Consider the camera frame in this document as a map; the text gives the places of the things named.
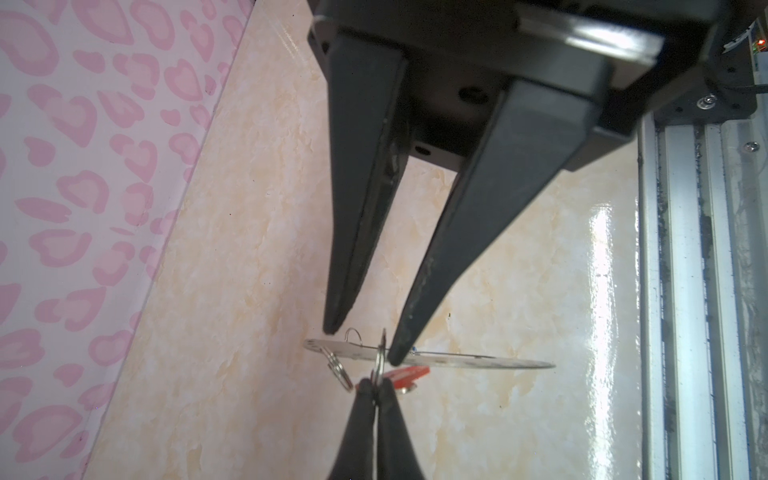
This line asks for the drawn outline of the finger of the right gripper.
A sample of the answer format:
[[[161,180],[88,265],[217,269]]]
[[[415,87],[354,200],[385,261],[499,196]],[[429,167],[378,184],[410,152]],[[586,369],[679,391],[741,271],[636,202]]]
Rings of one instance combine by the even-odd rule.
[[[404,361],[454,283],[584,143],[600,111],[589,99],[523,80],[500,95],[414,278],[391,365]]]
[[[333,236],[323,331],[345,322],[408,161],[405,53],[341,34],[328,51]]]

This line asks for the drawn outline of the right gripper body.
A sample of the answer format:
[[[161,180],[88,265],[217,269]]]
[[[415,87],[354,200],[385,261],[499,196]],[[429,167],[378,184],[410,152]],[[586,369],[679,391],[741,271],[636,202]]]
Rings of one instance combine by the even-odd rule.
[[[411,71],[411,154],[455,171],[501,92],[526,80],[595,102],[575,171],[628,143],[683,94],[721,44],[728,1],[313,1],[322,67],[340,36],[401,51]]]

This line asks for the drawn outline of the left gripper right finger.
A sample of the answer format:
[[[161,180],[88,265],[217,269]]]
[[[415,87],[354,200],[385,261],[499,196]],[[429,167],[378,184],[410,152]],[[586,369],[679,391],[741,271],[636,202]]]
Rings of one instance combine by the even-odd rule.
[[[396,391],[383,379],[377,393],[377,478],[383,480],[424,480]]]

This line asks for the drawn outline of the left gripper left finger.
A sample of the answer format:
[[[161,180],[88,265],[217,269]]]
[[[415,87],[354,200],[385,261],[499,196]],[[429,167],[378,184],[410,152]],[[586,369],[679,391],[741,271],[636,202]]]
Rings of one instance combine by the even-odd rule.
[[[373,478],[375,418],[375,389],[370,379],[363,379],[357,387],[344,435],[328,479],[371,480]]]

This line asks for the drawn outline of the key with red tag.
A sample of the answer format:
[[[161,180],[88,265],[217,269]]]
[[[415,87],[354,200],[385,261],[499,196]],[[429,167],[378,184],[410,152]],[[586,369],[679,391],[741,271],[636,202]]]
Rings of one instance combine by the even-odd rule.
[[[428,375],[430,373],[430,367],[428,366],[408,366],[401,367],[389,372],[384,372],[379,375],[379,380],[382,378],[389,379],[393,383],[395,393],[407,394],[417,388],[416,380]],[[354,383],[350,379],[344,380],[347,391],[359,388],[359,382]],[[371,380],[373,385],[373,391],[376,392],[378,386],[376,379]]]

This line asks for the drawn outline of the metal perforated ring disc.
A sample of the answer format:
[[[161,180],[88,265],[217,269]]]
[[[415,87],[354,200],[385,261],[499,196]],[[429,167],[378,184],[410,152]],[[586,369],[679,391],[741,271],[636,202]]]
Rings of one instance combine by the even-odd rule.
[[[357,342],[350,341],[348,336],[345,336],[343,341],[312,338],[306,339],[303,342],[303,347],[306,350],[318,353],[325,358],[329,370],[345,390],[345,383],[343,381],[347,379],[352,381],[352,378],[345,369],[342,363],[343,360],[372,362],[373,370],[371,372],[371,377],[372,380],[376,379],[377,383],[380,381],[379,375],[382,375],[384,372],[391,371],[386,370],[386,366],[388,365],[387,354],[389,353],[389,349],[386,346],[386,332],[382,333],[382,340],[377,346],[365,345],[362,342],[361,336],[358,336]],[[432,368],[473,370],[546,370],[553,369],[555,367],[553,363],[538,360],[502,358],[477,354],[432,352],[418,350],[415,348],[413,348],[406,355],[405,359],[399,366],[393,368],[392,370],[408,366],[428,366],[430,367],[430,372]]]

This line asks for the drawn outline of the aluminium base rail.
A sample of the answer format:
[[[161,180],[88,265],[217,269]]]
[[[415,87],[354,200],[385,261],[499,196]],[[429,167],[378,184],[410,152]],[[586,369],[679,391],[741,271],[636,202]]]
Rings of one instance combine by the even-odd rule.
[[[767,475],[767,17],[639,136],[642,475]]]

